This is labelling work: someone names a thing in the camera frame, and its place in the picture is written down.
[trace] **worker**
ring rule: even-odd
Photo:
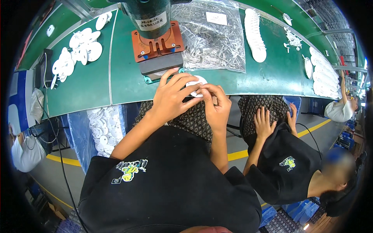
[[[187,73],[167,82],[174,72],[161,77],[154,101],[141,105],[142,118],[110,158],[92,158],[79,201],[88,232],[257,231],[257,195],[236,167],[228,169],[231,101],[212,84],[182,89],[198,81]],[[203,97],[183,102],[198,89]]]
[[[52,144],[47,142],[55,137],[50,129],[49,121],[45,120],[33,126],[33,133],[39,133],[40,135],[25,137],[24,132],[15,136],[12,126],[9,125],[11,155],[17,170],[24,173],[31,171],[47,154],[52,152]]]
[[[265,202],[292,204],[316,196],[326,207],[356,185],[349,151],[333,148],[321,160],[318,151],[298,138],[295,105],[290,104],[292,116],[279,96],[243,96],[239,106],[245,116],[244,140],[253,145],[243,174]]]
[[[322,117],[327,117],[335,122],[346,122],[354,115],[354,112],[358,112],[360,110],[360,98],[353,97],[350,99],[347,98],[346,95],[346,84],[345,84],[345,76],[344,72],[342,71],[342,81],[341,81],[341,93],[342,99],[339,102],[335,102],[333,100],[328,99],[321,99],[317,103],[322,104]]]

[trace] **green workbench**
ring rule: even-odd
[[[251,0],[243,2],[282,20],[281,13],[272,8],[268,0],[263,0],[259,3]],[[304,34],[319,30],[312,19],[295,3],[289,0],[279,2],[276,2],[276,7],[293,18],[292,22],[295,30]],[[57,30],[57,26],[62,24],[62,20],[61,18],[55,18],[55,16],[65,17],[70,13],[73,14],[64,6],[60,6],[46,20],[44,25],[49,26],[53,21]],[[244,22],[245,13],[243,9],[240,9],[240,15],[241,22]],[[76,23],[71,18],[68,20],[63,18],[63,23],[66,23],[64,25],[65,28],[69,28]],[[58,59],[63,47],[68,47],[73,32],[81,31],[87,27],[92,28],[94,31],[95,22],[96,19],[75,28],[58,41],[52,47],[54,51],[52,62]],[[113,18],[101,30],[101,36],[98,38],[98,42],[103,45],[101,57],[86,66],[83,66],[81,62],[77,62],[73,74],[64,83],[58,81],[57,84],[59,86],[56,90],[43,90],[46,96],[45,107],[50,116],[58,116],[110,104],[151,100],[154,97],[158,85],[145,83],[144,77],[140,74],[138,63],[134,60],[131,39],[131,31],[134,29],[135,27],[127,15],[124,15],[121,11],[113,11]],[[310,57],[309,46],[303,43],[300,51],[292,48],[290,53],[287,53],[287,49],[283,47],[283,43],[288,41],[283,26],[264,17],[261,17],[260,31],[267,48],[267,58],[263,63],[255,62],[245,38],[246,74],[223,69],[191,72],[191,74],[201,75],[209,83],[222,85],[225,92],[231,95],[272,94],[319,97],[314,94],[312,89],[313,81],[305,77],[303,69],[302,54]],[[32,61],[30,57],[36,56],[37,58],[39,55],[37,52],[29,53],[29,49],[38,50],[46,47],[45,41],[38,43],[38,46],[33,45],[33,43],[36,43],[36,39],[46,37],[48,42],[55,40],[61,33],[60,31],[55,32],[52,34],[53,38],[48,38],[45,32],[43,32],[43,35],[35,35],[34,40],[30,42],[30,46],[26,51],[27,57],[25,56],[22,61],[22,68],[35,61]],[[330,43],[327,40],[322,40],[322,38],[326,39],[325,36],[313,36],[309,38],[309,41],[320,51],[326,49],[331,53],[333,50],[330,49]],[[337,62],[335,55],[331,55],[328,59],[332,63]]]

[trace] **patterned pants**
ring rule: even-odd
[[[286,112],[289,111],[288,105],[282,99],[282,95],[244,95],[238,101],[238,107],[242,114],[243,139],[249,146],[249,151],[256,141],[256,130],[254,124],[254,114],[258,109],[264,107],[270,111],[270,122],[287,122]]]
[[[150,110],[152,106],[153,100],[144,101],[141,103],[139,115],[136,117],[133,126],[139,123],[139,121],[145,116],[145,113]],[[204,101],[199,102],[185,113],[170,120],[169,122],[167,122],[167,124],[169,126],[173,126],[197,135],[208,141],[208,143],[211,145],[212,131],[210,125],[207,123],[206,120]]]

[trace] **hand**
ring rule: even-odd
[[[188,86],[183,90],[186,83],[198,81],[197,77],[191,76],[188,73],[178,73],[174,75],[167,83],[167,78],[175,73],[178,68],[168,70],[162,75],[156,94],[154,96],[153,106],[147,112],[151,116],[152,121],[159,126],[174,119],[180,114],[186,112],[189,108],[196,105],[203,98],[193,98],[190,101],[183,103],[183,99],[200,88],[201,84]]]
[[[290,112],[288,111],[286,114],[288,115],[288,123],[291,130],[295,130],[295,122],[297,121],[297,107],[295,104],[291,103],[290,108],[293,111],[293,117],[290,117]]]
[[[255,130],[257,132],[257,140],[266,140],[275,130],[277,121],[270,125],[269,110],[264,115],[264,107],[258,109],[257,114],[254,114]]]
[[[197,93],[202,93],[203,95],[206,119],[212,133],[226,133],[232,102],[225,95],[223,88],[219,85],[205,84],[200,87]],[[213,104],[211,93],[217,97],[216,106]]]

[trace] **machine label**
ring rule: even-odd
[[[228,25],[227,24],[227,15],[225,15],[225,14],[206,12],[206,19],[210,23]]]
[[[137,25],[139,26],[140,30],[153,31],[157,28],[162,27],[167,22],[166,11],[164,11],[162,14],[157,15],[156,17],[153,17],[151,19],[142,19],[142,20],[135,19],[135,21]]]

